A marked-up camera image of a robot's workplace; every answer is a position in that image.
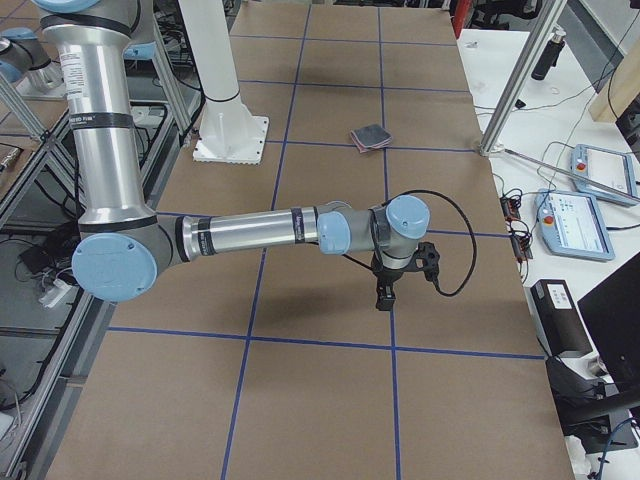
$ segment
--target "metal frame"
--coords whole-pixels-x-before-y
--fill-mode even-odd
[[[498,100],[496,109],[484,131],[482,140],[480,140],[480,145],[478,145],[480,155],[488,157],[492,153],[498,141],[498,136],[507,123],[509,115],[511,115],[511,110],[520,92],[522,92],[525,82],[529,79],[538,58],[540,58],[549,39],[549,34],[566,3],[567,0],[546,0],[544,2],[540,17],[522,48],[520,57],[518,57],[518,61],[515,67],[513,67],[513,72],[511,72],[504,92],[500,100]]]

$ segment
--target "robotic arm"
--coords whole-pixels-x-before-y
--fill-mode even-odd
[[[437,276],[437,252],[419,243],[429,210],[412,196],[363,211],[331,203],[229,217],[157,216],[142,194],[123,64],[130,44],[152,41],[152,0],[33,1],[45,36],[59,49],[68,92],[86,197],[72,265],[85,290],[129,300],[172,265],[299,243],[317,243],[325,254],[373,251],[380,310],[391,310],[393,283],[405,271]]]
[[[25,73],[31,85],[42,93],[62,85],[60,67],[51,61],[31,30],[10,28],[1,32],[0,75],[13,83]]]

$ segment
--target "brown cardboard surface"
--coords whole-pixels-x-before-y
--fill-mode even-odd
[[[259,251],[237,252],[172,267],[119,305],[111,325],[245,335],[260,259]]]
[[[18,9],[20,5],[22,5],[23,3],[25,3],[25,0],[3,0],[2,2],[0,2],[0,17],[6,17],[10,15],[14,10]]]
[[[302,85],[296,89],[289,140],[351,144],[349,131],[381,122],[378,89]]]
[[[292,83],[301,44],[302,40],[282,38],[232,38],[238,79]]]
[[[426,239],[440,252],[440,286],[450,292],[469,268],[469,236],[432,234]],[[442,297],[419,275],[396,284],[398,345],[540,355],[510,241],[480,237],[477,242],[476,271],[460,295]]]
[[[29,106],[31,111],[40,119],[42,124],[47,128],[52,128],[67,110],[66,100],[28,100],[25,103]],[[28,135],[29,132],[24,127],[22,122],[18,120],[18,117],[11,113],[8,117],[5,118],[2,123],[0,123],[0,134]]]
[[[380,48],[375,43],[307,40],[300,83],[380,86]]]
[[[29,162],[33,151],[38,148],[38,144],[28,137],[5,137],[0,136],[0,142],[21,147],[24,151],[20,157],[4,172],[0,174],[0,199],[9,192],[20,173]],[[13,148],[0,145],[0,159],[4,158]]]
[[[393,146],[472,150],[482,137],[467,93],[385,90]]]
[[[384,201],[382,152],[360,154],[355,147],[288,145],[276,207],[334,200],[358,209]]]
[[[383,42],[456,44],[449,12],[434,8],[381,8]]]
[[[395,478],[389,352],[251,346],[228,480]]]
[[[108,333],[47,479],[217,478],[243,348]]]
[[[377,42],[377,9],[315,5],[309,16],[307,38]]]
[[[371,261],[371,254],[355,256],[365,264]],[[325,256],[317,247],[270,249],[254,334],[388,345],[389,315],[374,308],[375,284],[364,268]]]
[[[399,352],[398,389],[404,480],[574,478],[543,362]]]
[[[232,35],[302,38],[309,7],[243,2]]]
[[[506,233],[487,158],[475,153],[390,150],[387,172],[391,196],[412,189],[435,190],[460,205],[475,231]],[[432,195],[418,196],[431,211],[430,230],[467,231],[448,202]]]
[[[385,87],[469,90],[455,45],[385,44],[382,58]]]
[[[38,18],[38,7],[31,0],[27,0],[11,16],[13,18]]]
[[[195,162],[193,145],[183,149],[158,210],[216,216],[269,210],[281,148],[265,145],[260,165]]]

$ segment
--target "black chair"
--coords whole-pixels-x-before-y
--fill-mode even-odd
[[[536,18],[543,0],[480,0],[471,15],[470,26],[485,30],[509,30],[509,22],[500,22],[500,15],[513,15],[524,20]]]

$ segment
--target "white pillar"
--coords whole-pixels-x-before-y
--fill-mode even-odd
[[[260,163],[269,119],[242,103],[222,0],[180,0],[180,9],[207,96],[193,158]]]

